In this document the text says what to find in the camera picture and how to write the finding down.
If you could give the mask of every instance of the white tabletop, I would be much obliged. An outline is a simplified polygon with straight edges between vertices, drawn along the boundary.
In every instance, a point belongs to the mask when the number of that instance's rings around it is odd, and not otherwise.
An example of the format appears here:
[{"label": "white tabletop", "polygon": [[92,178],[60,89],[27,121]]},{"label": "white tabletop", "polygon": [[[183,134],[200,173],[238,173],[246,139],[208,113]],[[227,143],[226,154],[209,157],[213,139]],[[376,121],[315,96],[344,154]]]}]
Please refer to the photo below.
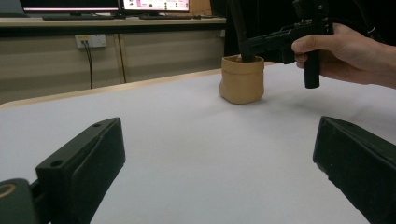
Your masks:
[{"label": "white tabletop", "polygon": [[88,126],[120,117],[126,163],[92,223],[368,223],[312,162],[321,116],[396,144],[396,91],[265,67],[265,94],[231,105],[220,75],[0,110],[0,180]]}]

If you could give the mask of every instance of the computer monitor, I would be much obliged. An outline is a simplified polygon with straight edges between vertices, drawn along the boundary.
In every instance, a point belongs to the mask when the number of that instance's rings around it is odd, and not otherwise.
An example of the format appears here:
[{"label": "computer monitor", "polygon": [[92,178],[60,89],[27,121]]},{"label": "computer monitor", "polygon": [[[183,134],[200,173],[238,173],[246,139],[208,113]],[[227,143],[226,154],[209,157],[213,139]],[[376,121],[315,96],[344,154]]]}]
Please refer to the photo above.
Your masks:
[{"label": "computer monitor", "polygon": [[190,0],[120,0],[121,13],[190,12]]},{"label": "computer monitor", "polygon": [[117,12],[119,0],[20,0],[24,13]]}]

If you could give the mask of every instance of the black tool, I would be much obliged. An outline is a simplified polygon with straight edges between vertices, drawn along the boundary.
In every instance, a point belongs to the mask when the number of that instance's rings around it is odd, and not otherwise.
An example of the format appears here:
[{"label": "black tool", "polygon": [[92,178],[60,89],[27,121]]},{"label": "black tool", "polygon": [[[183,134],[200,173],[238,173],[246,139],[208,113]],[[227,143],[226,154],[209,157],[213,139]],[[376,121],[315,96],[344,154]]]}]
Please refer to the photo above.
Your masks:
[{"label": "black tool", "polygon": [[[245,22],[240,9],[239,0],[228,0],[233,23],[238,35],[239,50],[242,61],[252,62],[258,53],[279,50],[284,64],[294,63],[294,52],[291,44],[294,40],[306,35],[331,35],[332,23],[328,20],[329,6],[325,0],[294,0],[293,6],[300,22],[282,28],[279,32],[269,35],[247,38]],[[308,53],[304,64],[305,87],[314,89],[319,86],[318,51]]]},{"label": "black tool", "polygon": [[353,123],[322,117],[314,162],[370,223],[396,223],[392,143]]},{"label": "black tool", "polygon": [[41,162],[32,185],[0,182],[0,223],[90,223],[124,163],[120,119],[95,123]]}]

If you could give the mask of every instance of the kraft paper cup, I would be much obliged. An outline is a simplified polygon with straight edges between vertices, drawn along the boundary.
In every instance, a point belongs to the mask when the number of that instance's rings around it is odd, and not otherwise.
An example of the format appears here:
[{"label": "kraft paper cup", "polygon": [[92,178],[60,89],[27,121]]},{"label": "kraft paper cup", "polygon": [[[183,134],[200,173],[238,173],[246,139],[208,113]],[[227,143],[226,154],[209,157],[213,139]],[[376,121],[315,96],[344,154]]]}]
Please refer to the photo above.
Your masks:
[{"label": "kraft paper cup", "polygon": [[264,59],[242,63],[239,55],[223,57],[220,96],[236,105],[258,101],[264,95]]}]

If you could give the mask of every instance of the electrical outlet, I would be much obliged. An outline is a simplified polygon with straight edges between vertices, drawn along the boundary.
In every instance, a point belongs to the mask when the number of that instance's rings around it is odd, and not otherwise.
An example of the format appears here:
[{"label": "electrical outlet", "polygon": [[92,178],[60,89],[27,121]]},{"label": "electrical outlet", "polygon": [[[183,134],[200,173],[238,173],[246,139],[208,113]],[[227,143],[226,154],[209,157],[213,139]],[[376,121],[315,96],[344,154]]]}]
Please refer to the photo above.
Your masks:
[{"label": "electrical outlet", "polygon": [[103,48],[107,46],[105,35],[76,35],[78,49],[84,49],[84,41],[88,42],[90,48]]}]

